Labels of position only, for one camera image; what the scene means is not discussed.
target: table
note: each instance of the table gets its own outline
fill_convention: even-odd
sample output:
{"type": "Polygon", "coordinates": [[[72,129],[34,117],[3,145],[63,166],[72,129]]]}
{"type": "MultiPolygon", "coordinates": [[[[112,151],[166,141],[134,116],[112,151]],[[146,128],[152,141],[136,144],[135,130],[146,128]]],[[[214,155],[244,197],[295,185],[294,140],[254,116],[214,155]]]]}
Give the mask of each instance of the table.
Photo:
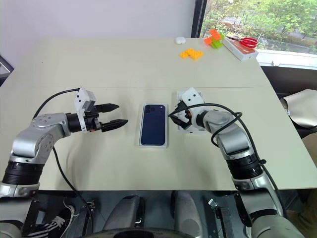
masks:
{"type": "MultiPolygon", "coordinates": [[[[236,112],[281,189],[317,187],[317,169],[256,60],[241,62],[226,48],[201,39],[50,39],[42,42],[0,87],[0,175],[12,141],[50,95],[84,86],[97,104],[120,108],[100,121],[129,119],[101,133],[74,133],[55,144],[61,165],[78,190],[234,190],[231,174],[211,135],[182,134],[168,121],[167,149],[138,147],[143,103],[168,103],[195,87],[206,102],[236,112]],[[187,48],[205,55],[178,56],[187,48]]],[[[74,112],[75,93],[50,101],[43,113],[74,112]]],[[[40,189],[69,190],[51,153],[40,189]]]]}

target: white wall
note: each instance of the white wall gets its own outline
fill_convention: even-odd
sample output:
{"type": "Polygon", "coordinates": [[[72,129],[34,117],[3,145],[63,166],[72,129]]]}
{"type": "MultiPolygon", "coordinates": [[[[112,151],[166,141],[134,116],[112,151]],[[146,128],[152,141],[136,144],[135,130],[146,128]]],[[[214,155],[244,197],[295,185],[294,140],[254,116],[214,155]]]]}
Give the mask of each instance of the white wall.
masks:
{"type": "Polygon", "coordinates": [[[0,54],[16,67],[47,37],[191,36],[195,0],[2,0],[0,54]]]}

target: red scissors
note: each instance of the red scissors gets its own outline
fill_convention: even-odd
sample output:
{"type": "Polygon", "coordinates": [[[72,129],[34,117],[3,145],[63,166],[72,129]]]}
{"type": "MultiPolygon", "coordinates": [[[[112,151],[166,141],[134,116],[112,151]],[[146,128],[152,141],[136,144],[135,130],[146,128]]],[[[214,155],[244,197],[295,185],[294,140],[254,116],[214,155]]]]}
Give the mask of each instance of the red scissors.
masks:
{"type": "Polygon", "coordinates": [[[227,37],[231,40],[239,41],[241,45],[251,49],[255,48],[258,44],[257,39],[252,37],[244,37],[244,38],[230,37],[230,36],[227,36],[227,37]]]}

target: scissors handle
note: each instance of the scissors handle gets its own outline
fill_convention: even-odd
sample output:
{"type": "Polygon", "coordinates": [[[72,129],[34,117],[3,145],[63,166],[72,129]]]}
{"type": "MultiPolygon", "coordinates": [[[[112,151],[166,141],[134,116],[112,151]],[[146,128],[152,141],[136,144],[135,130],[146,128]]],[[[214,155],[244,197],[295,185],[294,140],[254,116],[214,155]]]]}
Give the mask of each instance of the scissors handle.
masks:
{"type": "Polygon", "coordinates": [[[258,44],[258,41],[252,37],[245,37],[240,40],[240,44],[248,48],[255,48],[258,44]]]}

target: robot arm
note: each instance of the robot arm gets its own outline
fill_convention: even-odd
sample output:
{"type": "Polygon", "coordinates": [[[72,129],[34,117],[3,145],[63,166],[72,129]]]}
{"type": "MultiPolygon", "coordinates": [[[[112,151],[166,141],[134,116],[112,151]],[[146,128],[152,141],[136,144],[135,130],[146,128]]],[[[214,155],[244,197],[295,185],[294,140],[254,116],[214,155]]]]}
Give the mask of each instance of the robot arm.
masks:
{"type": "Polygon", "coordinates": [[[80,88],[76,98],[74,114],[44,114],[32,119],[27,129],[13,141],[9,162],[0,182],[0,237],[19,237],[23,226],[32,220],[31,211],[36,203],[33,194],[40,184],[42,169],[54,144],[72,132],[102,132],[117,129],[128,120],[117,119],[108,123],[98,121],[99,113],[110,112],[115,104],[94,105],[94,94],[80,88]]]}
{"type": "Polygon", "coordinates": [[[302,237],[283,217],[282,205],[269,177],[261,168],[249,137],[237,124],[232,123],[235,116],[229,112],[209,111],[206,107],[188,108],[203,103],[199,93],[190,88],[169,116],[183,129],[193,125],[215,134],[216,145],[226,160],[238,190],[235,201],[240,218],[247,227],[252,227],[252,237],[302,237]],[[188,121],[181,121],[173,115],[182,110],[185,110],[188,121]]]}

